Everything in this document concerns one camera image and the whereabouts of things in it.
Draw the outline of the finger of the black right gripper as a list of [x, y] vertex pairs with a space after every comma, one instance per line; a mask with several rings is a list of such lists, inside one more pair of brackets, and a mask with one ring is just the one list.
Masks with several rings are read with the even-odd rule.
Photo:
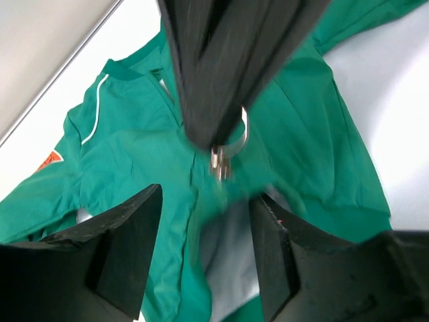
[[159, 1], [188, 139], [209, 150], [231, 104], [224, 25], [231, 1]]
[[197, 146], [224, 143], [328, 1], [213, 1], [197, 64]]

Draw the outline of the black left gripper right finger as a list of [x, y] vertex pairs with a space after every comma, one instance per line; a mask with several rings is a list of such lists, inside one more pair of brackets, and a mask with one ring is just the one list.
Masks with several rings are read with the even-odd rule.
[[386, 231], [353, 243], [250, 201], [265, 321], [427, 321], [428, 233]]

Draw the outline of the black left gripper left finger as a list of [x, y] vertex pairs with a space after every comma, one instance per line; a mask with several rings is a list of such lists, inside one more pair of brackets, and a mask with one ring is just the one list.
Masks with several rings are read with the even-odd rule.
[[40, 241], [3, 244], [1, 320], [137, 320], [162, 202], [161, 186], [152, 184]]

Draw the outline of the green jacket white lining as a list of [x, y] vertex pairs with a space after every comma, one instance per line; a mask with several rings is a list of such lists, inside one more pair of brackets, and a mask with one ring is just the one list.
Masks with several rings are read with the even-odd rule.
[[62, 161], [25, 179], [1, 202], [1, 241], [40, 239], [98, 215], [151, 183], [162, 186], [160, 236], [149, 271], [147, 321], [208, 321], [198, 235], [228, 203], [269, 186], [309, 222], [354, 242], [389, 229], [389, 207], [363, 140], [323, 56], [359, 32], [399, 19], [420, 1], [334, 1], [257, 98], [250, 140], [230, 183], [186, 141], [164, 32], [106, 63], [64, 120]]

